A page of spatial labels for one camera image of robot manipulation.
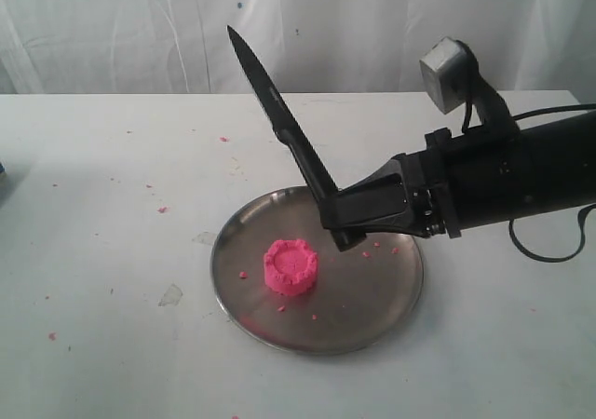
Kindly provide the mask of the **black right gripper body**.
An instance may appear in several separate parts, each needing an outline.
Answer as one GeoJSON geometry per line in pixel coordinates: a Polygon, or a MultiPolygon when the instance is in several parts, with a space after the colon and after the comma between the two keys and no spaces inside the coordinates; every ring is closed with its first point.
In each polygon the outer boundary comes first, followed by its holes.
{"type": "Polygon", "coordinates": [[[393,156],[399,164],[406,201],[405,211],[394,222],[401,233],[423,238],[443,234],[461,237],[443,157],[443,148],[451,139],[451,131],[441,128],[425,135],[425,150],[393,156]]]}

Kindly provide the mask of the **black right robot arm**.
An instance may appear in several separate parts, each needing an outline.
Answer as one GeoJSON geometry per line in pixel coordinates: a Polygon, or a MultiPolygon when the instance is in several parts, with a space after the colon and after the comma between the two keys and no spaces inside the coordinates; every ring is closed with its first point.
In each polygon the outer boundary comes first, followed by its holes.
{"type": "Polygon", "coordinates": [[[427,149],[393,156],[319,206],[329,230],[460,237],[467,229],[595,200],[595,114],[483,142],[447,129],[427,149]]]}

